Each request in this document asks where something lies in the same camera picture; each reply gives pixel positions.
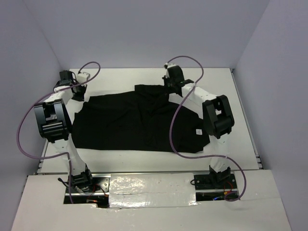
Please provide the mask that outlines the black long sleeve shirt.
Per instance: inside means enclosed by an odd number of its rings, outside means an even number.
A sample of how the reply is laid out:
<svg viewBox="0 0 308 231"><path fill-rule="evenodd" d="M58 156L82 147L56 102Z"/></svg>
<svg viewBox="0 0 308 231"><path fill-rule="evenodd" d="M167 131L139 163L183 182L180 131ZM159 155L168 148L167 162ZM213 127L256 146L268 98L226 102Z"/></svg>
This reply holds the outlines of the black long sleeve shirt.
<svg viewBox="0 0 308 231"><path fill-rule="evenodd" d="M198 153L210 143L198 114L169 101L160 85L91 96L75 113L76 148Z"/></svg>

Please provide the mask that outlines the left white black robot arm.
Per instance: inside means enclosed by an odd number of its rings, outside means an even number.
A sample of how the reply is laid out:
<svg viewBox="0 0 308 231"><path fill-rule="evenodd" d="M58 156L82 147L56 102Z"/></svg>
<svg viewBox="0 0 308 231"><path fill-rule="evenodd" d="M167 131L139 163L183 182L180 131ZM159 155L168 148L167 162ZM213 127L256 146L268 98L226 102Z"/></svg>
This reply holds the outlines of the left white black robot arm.
<svg viewBox="0 0 308 231"><path fill-rule="evenodd" d="M72 89L65 88L89 80L90 74L79 72L76 77L71 71L61 71L60 81L53 88L53 93L41 103L34 106L38 130L59 153L69 153L68 176L71 189L81 193L89 192L94 187L94 179L87 164L79 156L72 139L72 122L66 104L70 99L84 100L87 84Z"/></svg>

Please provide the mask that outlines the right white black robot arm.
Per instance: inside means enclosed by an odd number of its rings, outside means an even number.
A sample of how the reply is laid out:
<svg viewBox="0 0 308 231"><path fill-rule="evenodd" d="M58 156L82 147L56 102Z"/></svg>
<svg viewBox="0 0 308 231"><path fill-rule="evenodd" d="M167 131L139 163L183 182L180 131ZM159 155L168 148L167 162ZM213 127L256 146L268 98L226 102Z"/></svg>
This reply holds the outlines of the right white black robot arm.
<svg viewBox="0 0 308 231"><path fill-rule="evenodd" d="M175 64L164 65L166 74L162 77L169 94L175 93L202 108L203 126L210 137L214 153L209 164L209 183L220 188L231 175L227 156L228 139L234 126L234 117L227 96L211 94L197 86L196 82L185 79L182 69Z"/></svg>

